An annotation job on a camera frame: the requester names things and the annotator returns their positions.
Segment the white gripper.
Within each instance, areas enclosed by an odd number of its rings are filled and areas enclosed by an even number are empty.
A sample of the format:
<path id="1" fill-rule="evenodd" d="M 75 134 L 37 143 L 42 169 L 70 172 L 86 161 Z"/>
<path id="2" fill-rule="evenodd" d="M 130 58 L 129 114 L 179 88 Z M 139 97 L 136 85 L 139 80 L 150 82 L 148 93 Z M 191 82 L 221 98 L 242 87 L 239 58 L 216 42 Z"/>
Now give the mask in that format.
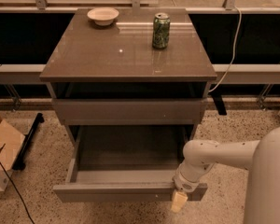
<path id="1" fill-rule="evenodd" d="M 196 190 L 196 188 L 199 186 L 199 183 L 188 181 L 182 175 L 179 169 L 175 171 L 173 181 L 177 190 L 174 191 L 172 196 L 171 210 L 177 213 L 182 209 L 188 200 L 188 195 L 186 193 L 192 193 L 194 190 Z"/>

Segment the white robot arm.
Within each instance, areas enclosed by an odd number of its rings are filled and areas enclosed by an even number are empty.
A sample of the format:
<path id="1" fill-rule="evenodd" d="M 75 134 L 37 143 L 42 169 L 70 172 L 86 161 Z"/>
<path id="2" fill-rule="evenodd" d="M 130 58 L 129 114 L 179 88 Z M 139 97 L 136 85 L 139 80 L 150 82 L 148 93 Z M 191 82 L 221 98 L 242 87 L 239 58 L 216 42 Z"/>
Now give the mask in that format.
<path id="1" fill-rule="evenodd" d="M 183 156 L 173 177 L 172 211 L 182 209 L 201 177 L 219 163 L 248 171 L 244 224 L 280 224 L 280 127 L 256 141 L 191 140 Z"/>

